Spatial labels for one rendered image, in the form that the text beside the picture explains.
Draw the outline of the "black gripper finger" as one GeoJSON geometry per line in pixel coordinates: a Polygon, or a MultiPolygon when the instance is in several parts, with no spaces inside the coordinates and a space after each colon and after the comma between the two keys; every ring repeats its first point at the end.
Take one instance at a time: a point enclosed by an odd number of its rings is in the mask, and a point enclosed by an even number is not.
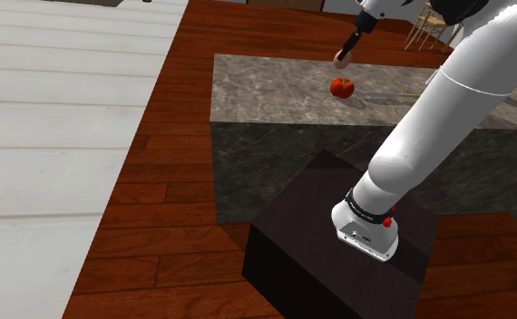
{"type": "Polygon", "coordinates": [[[342,61],[346,57],[346,55],[355,47],[357,42],[360,40],[361,36],[362,32],[359,30],[356,30],[355,32],[351,33],[346,43],[343,45],[340,53],[337,55],[337,59],[339,61],[342,61]]]}

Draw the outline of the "red tomato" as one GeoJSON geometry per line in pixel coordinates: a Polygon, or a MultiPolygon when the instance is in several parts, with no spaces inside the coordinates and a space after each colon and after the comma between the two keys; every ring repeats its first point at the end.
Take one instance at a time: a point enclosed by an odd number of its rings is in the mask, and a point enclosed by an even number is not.
{"type": "Polygon", "coordinates": [[[355,91],[355,85],[347,78],[336,78],[330,84],[330,92],[341,99],[349,98],[355,91]]]}

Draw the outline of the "wooden chair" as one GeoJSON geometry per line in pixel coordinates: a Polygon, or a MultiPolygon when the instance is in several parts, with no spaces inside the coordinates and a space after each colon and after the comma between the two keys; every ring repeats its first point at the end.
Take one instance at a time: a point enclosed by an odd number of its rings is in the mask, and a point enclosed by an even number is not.
{"type": "Polygon", "coordinates": [[[445,20],[432,8],[430,1],[427,0],[406,37],[405,49],[408,50],[413,44],[419,44],[417,50],[421,51],[424,45],[433,37],[434,39],[429,47],[432,50],[448,28],[449,26],[445,20]]]}

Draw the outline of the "dark robot stand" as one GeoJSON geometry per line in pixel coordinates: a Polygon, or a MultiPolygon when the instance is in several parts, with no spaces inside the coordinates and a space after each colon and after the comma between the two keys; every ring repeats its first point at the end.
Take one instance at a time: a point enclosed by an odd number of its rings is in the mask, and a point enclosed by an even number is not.
{"type": "Polygon", "coordinates": [[[415,319],[440,218],[402,198],[398,249],[372,258],[340,240],[330,217],[360,177],[322,150],[253,220],[242,274],[285,319],[415,319]]]}

